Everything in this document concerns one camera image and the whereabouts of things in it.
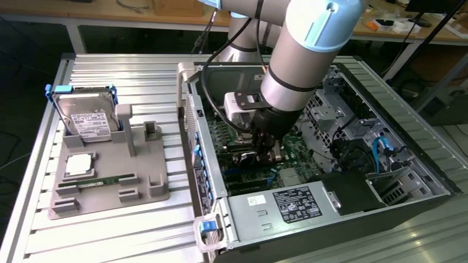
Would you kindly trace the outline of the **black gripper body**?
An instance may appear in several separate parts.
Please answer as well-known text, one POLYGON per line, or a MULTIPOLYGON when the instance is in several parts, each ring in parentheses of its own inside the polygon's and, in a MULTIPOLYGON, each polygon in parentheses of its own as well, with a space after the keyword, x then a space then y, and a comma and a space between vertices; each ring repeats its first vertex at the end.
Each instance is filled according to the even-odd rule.
POLYGON ((283 139, 295 125, 301 110, 281 111, 276 108, 257 109, 252 119, 253 134, 267 134, 275 139, 283 139))

